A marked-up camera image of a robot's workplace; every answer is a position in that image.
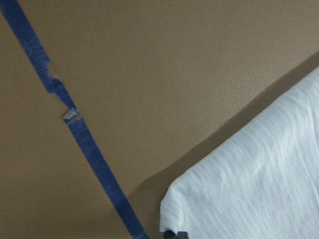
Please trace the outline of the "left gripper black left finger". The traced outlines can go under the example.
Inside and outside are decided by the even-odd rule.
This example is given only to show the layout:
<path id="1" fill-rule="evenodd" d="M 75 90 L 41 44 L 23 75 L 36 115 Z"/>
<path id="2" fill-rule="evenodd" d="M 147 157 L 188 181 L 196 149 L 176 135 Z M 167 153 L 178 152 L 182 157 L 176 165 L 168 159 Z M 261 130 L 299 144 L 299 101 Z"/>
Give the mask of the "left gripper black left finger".
<path id="1" fill-rule="evenodd" d="M 165 231 L 163 235 L 164 239 L 176 239 L 176 234 L 172 231 Z"/>

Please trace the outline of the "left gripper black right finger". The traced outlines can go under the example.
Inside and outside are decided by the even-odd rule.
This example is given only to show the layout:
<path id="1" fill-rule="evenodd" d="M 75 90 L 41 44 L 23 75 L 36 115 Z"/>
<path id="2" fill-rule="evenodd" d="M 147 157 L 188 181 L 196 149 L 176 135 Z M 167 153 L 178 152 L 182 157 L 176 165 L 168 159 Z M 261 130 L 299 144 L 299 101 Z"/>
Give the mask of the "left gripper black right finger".
<path id="1" fill-rule="evenodd" d="M 188 233 L 187 232 L 178 232 L 176 238 L 177 239 L 188 239 Z"/>

